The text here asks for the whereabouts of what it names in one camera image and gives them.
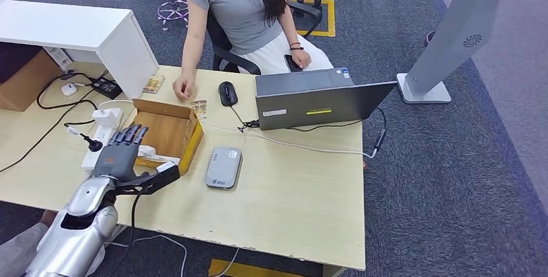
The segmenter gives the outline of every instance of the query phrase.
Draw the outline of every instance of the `white skirt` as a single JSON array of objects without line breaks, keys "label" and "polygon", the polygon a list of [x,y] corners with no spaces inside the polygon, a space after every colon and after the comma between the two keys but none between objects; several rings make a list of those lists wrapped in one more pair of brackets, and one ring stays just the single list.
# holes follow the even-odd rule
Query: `white skirt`
[{"label": "white skirt", "polygon": [[[300,45],[310,55],[312,62],[304,70],[318,70],[333,68],[329,58],[325,53],[316,48],[308,40],[298,35],[297,39],[300,41]],[[290,44],[286,38],[284,32],[281,32],[278,37],[273,41],[270,41],[262,48],[253,51],[252,53],[242,54],[240,57],[254,62],[260,69],[262,75],[281,74],[284,72],[290,72],[288,64],[286,62],[285,55],[291,55]],[[239,67],[240,72],[248,74],[249,72]]]}]

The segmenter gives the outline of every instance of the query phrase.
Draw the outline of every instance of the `yellow floor marking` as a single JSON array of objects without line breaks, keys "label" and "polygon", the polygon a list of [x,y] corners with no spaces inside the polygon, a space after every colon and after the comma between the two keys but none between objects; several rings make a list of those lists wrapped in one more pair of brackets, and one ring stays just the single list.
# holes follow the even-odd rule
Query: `yellow floor marking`
[{"label": "yellow floor marking", "polygon": [[[228,261],[212,259],[211,266],[207,273],[208,276],[216,276],[226,269]],[[230,269],[224,274],[230,277],[302,277],[301,275],[290,274],[287,272],[278,272],[271,269],[263,269],[250,265],[232,263]]]},{"label": "yellow floor marking", "polygon": [[[313,4],[314,0],[304,0],[305,4]],[[334,0],[322,0],[322,4],[327,5],[327,30],[314,30],[310,35],[312,36],[324,36],[335,37],[335,1]],[[298,30],[299,35],[306,34],[307,30]]]}]

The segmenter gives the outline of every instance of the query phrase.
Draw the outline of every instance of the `cardboard box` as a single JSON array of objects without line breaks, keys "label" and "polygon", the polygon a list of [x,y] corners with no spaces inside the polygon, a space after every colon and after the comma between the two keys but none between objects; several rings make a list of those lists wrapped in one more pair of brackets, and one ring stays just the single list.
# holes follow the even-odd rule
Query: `cardboard box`
[{"label": "cardboard box", "polygon": [[25,111],[35,100],[42,88],[61,70],[44,51],[31,59],[8,81],[0,85],[0,108]]},{"label": "cardboard box", "polygon": [[[149,127],[142,145],[154,147],[156,154],[180,158],[179,173],[186,174],[204,136],[196,112],[181,107],[144,99],[133,99],[137,115],[133,124]],[[159,162],[137,158],[135,165],[156,168]]]}]

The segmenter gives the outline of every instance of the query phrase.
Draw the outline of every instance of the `gray t-shirt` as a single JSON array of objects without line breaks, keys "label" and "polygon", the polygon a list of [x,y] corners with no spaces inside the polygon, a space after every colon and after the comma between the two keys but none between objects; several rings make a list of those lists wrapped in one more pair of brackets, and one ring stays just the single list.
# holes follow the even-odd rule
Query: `gray t-shirt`
[{"label": "gray t-shirt", "polygon": [[191,0],[204,10],[212,9],[234,47],[235,54],[248,54],[274,40],[282,27],[278,20],[268,26],[262,0]]}]

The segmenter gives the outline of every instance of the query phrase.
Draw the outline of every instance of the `desk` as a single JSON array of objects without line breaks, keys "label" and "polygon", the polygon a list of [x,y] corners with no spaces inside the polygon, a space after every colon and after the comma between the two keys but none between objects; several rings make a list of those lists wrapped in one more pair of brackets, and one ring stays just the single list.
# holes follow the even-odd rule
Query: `desk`
[{"label": "desk", "polygon": [[158,70],[131,10],[7,0],[0,14],[0,41],[63,48],[72,59],[98,61],[130,97],[139,97]]},{"label": "desk", "polygon": [[[176,67],[160,67],[158,75],[166,77],[165,83],[157,94],[144,94],[143,98],[188,105],[171,91],[170,83],[179,73]],[[222,127],[239,126],[234,113],[220,104],[217,87],[223,81],[234,84],[239,98],[235,109],[242,119],[256,119],[252,75],[199,70],[194,93],[195,99],[207,100],[206,121]],[[81,105],[67,119],[84,120],[89,112]],[[4,138],[0,167],[17,159],[58,117],[38,110],[36,104],[17,115],[0,111],[2,121],[11,121],[11,127],[0,130]],[[25,134],[21,125],[41,130]],[[137,227],[324,263],[325,277],[338,276],[346,267],[365,269],[362,157],[287,147],[236,131],[203,127],[204,138],[189,172],[154,195],[141,198]],[[48,209],[59,209],[68,202],[83,180],[79,166],[85,145],[63,133],[62,127],[58,128],[24,162],[0,174],[0,200]],[[263,134],[325,149],[361,151],[362,147],[361,124],[311,133],[272,130]],[[204,184],[211,151],[220,145],[243,153],[238,183],[232,190],[210,189]],[[118,197],[116,208],[122,224],[130,224],[132,201],[131,196]]]}]

